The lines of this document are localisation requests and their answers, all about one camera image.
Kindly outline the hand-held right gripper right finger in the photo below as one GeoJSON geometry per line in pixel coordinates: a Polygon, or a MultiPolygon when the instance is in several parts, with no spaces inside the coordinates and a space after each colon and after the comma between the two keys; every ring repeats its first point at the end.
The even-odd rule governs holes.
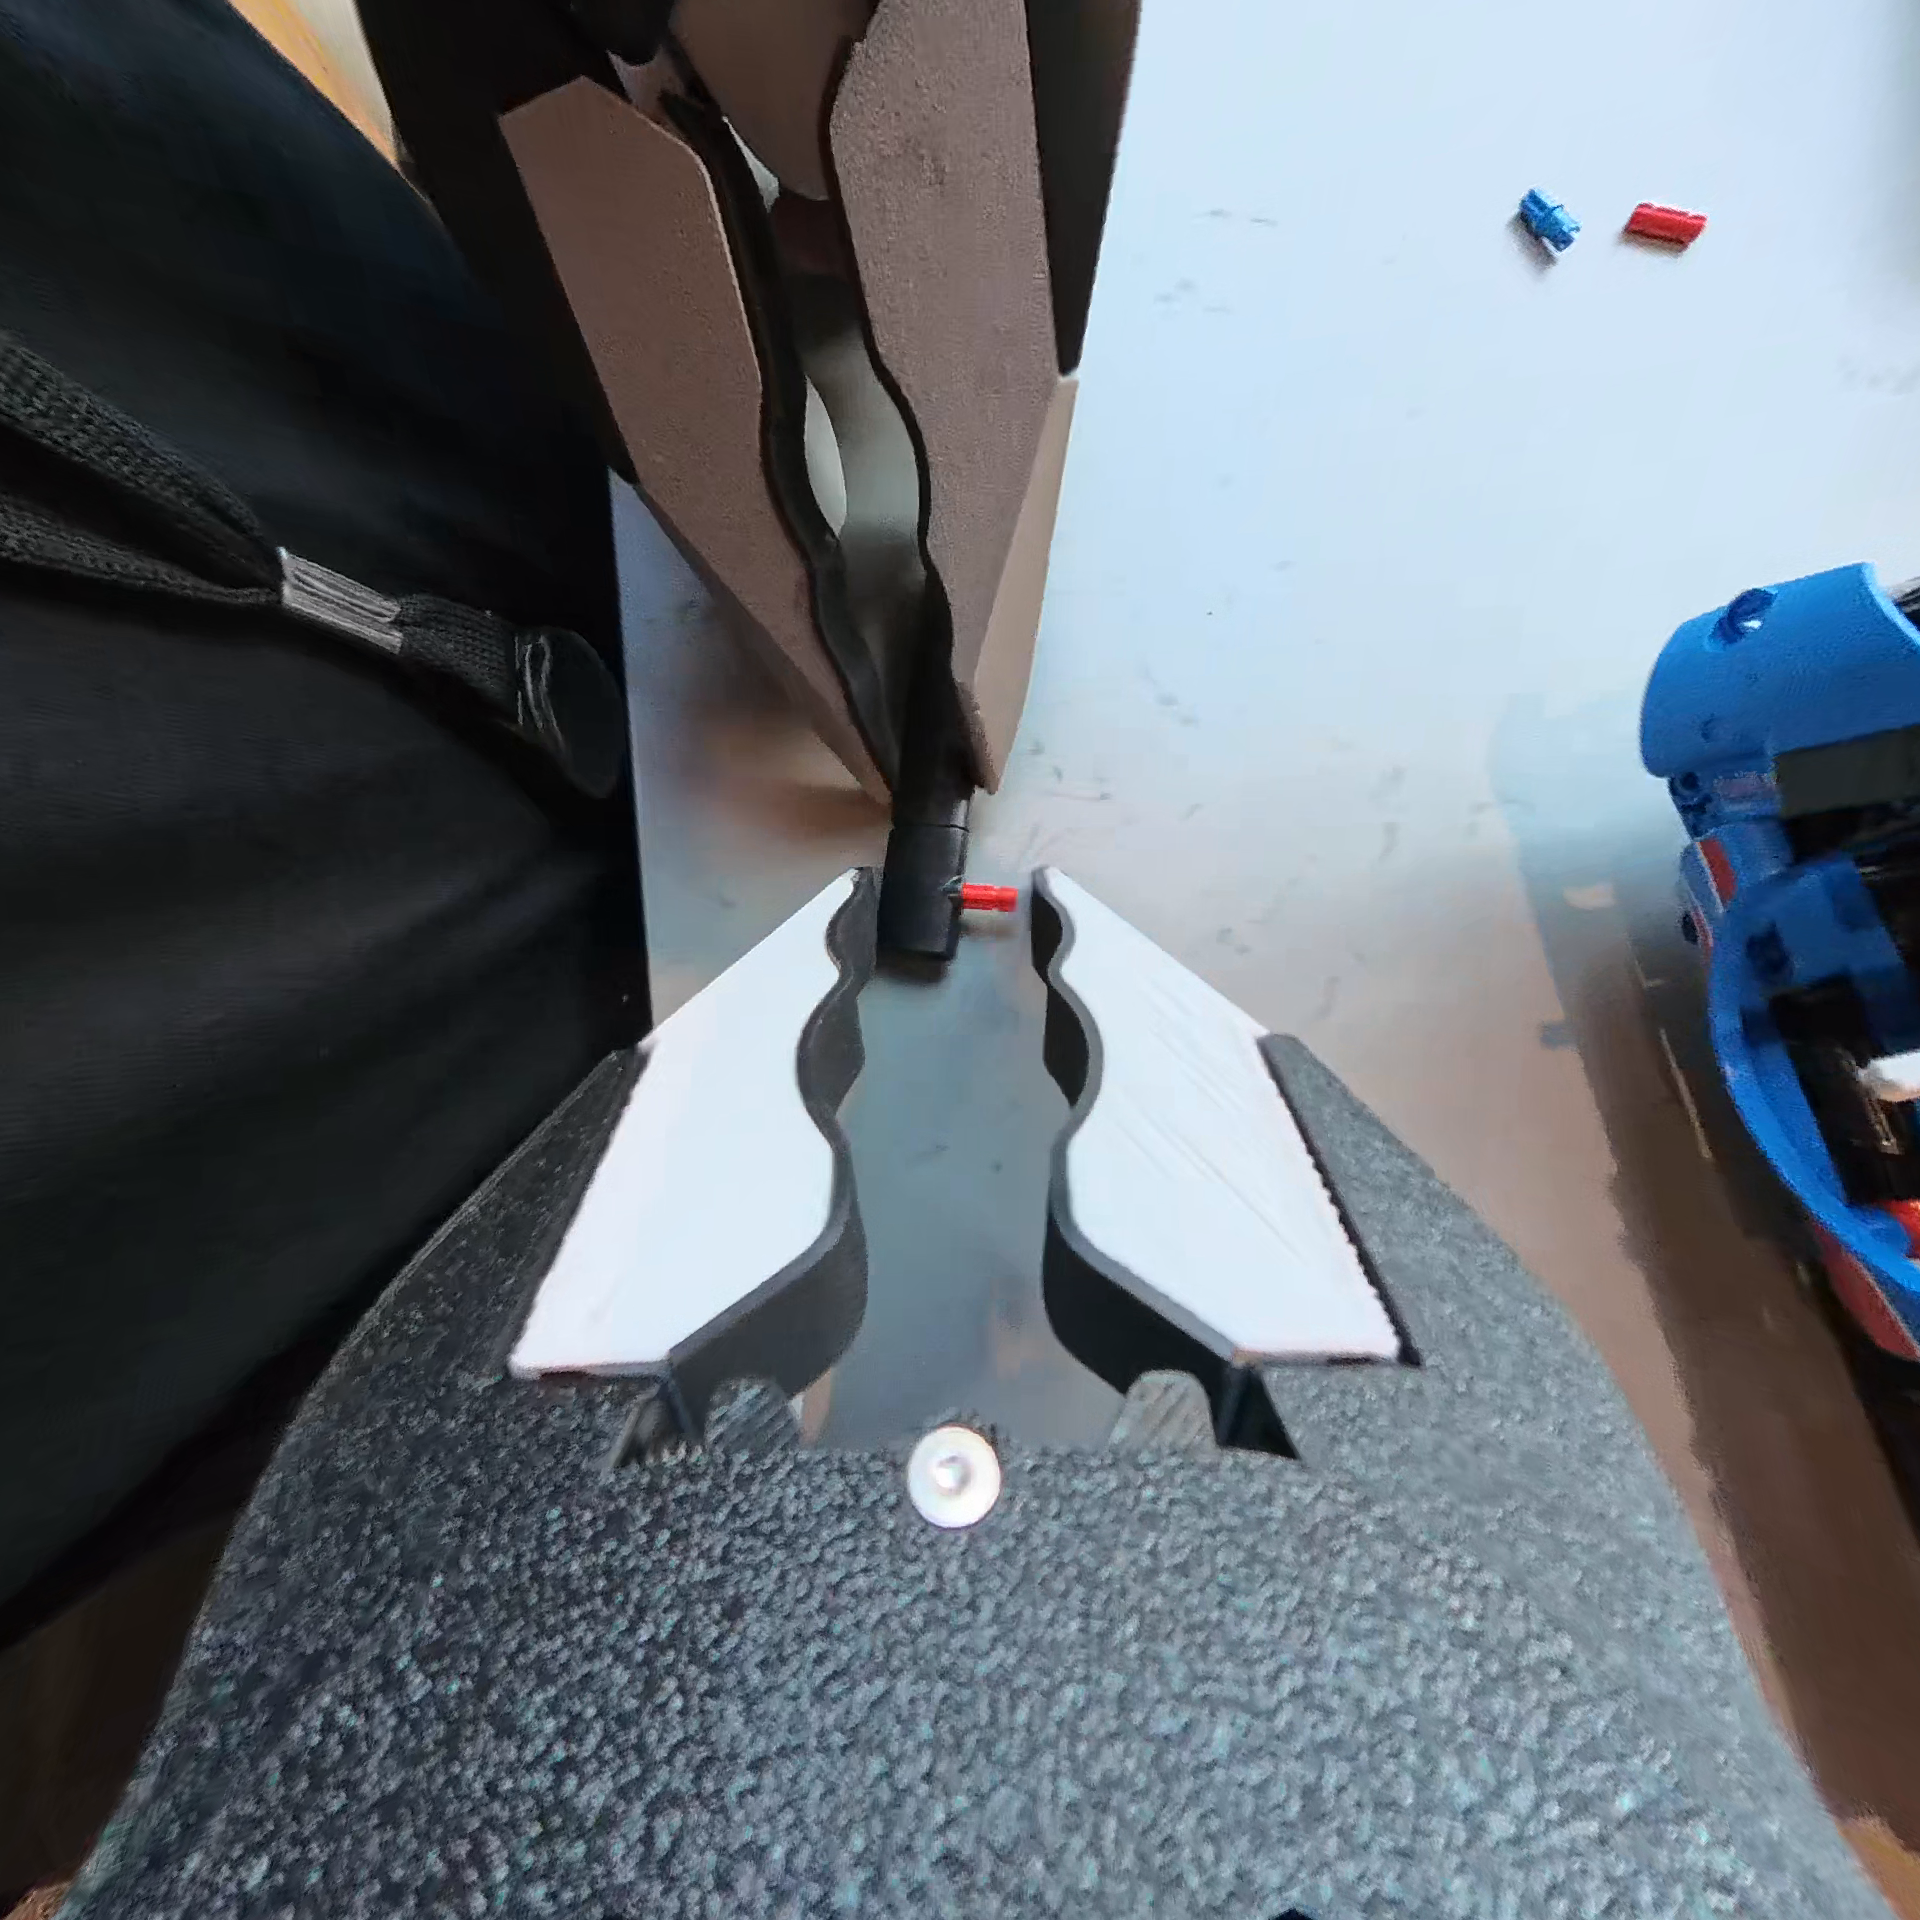
{"type": "Polygon", "coordinates": [[[1069,871],[1034,871],[1043,1321],[1111,1394],[1187,1378],[1252,1409],[1272,1365],[1403,1365],[1403,1321],[1278,1075],[1278,1037],[1069,871]]]}

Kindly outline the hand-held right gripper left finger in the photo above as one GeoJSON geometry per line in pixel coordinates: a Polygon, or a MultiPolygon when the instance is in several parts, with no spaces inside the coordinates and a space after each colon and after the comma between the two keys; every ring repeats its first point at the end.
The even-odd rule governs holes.
{"type": "Polygon", "coordinates": [[[872,871],[840,871],[644,1043],[513,1342],[515,1379],[803,1400],[851,1346],[869,1251],[840,1100],[861,1075],[872,871]]]}

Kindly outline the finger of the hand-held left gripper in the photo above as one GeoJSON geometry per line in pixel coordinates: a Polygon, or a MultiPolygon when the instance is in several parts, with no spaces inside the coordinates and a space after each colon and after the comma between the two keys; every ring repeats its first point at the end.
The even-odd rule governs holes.
{"type": "Polygon", "coordinates": [[[767,357],[712,164],[682,135],[590,77],[507,113],[502,135],[635,489],[820,743],[869,799],[883,799],[883,754],[858,729],[820,634],[814,566],[778,505],[767,357]]]}
{"type": "Polygon", "coordinates": [[[832,172],[878,371],[922,447],[922,555],[995,793],[1029,705],[1079,402],[1056,366],[1029,14],[872,5],[832,101],[832,172]]]}

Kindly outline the long black toy connector assembly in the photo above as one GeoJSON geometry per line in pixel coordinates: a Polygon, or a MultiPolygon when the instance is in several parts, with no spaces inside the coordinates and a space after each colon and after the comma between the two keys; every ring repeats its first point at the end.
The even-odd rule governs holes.
{"type": "Polygon", "coordinates": [[[883,799],[872,948],[949,961],[965,935],[966,816],[981,760],[949,675],[949,612],[921,534],[840,541],[851,620],[851,731],[883,799]]]}

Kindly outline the partly built toy car model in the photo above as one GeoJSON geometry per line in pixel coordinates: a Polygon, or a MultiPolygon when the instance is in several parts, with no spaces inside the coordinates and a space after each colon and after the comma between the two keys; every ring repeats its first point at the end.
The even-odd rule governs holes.
{"type": "Polygon", "coordinates": [[[1920,625],[1873,559],[1663,643],[1639,760],[1682,819],[1717,1080],[1855,1331],[1920,1358],[1920,625]]]}

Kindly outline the round grey knob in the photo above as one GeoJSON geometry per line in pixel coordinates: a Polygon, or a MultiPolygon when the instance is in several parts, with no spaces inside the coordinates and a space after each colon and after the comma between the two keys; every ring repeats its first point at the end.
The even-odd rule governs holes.
{"type": "Polygon", "coordinates": [[[585,799],[606,805],[628,768],[628,694],[585,634],[513,637],[515,735],[585,799]]]}

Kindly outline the person's lap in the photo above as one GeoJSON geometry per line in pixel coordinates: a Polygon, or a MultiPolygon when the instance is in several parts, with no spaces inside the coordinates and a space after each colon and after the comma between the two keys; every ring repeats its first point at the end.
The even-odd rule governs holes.
{"type": "Polygon", "coordinates": [[[612,467],[230,5],[4,5],[4,1641],[644,1017],[635,799],[285,612],[585,634],[612,467]]]}

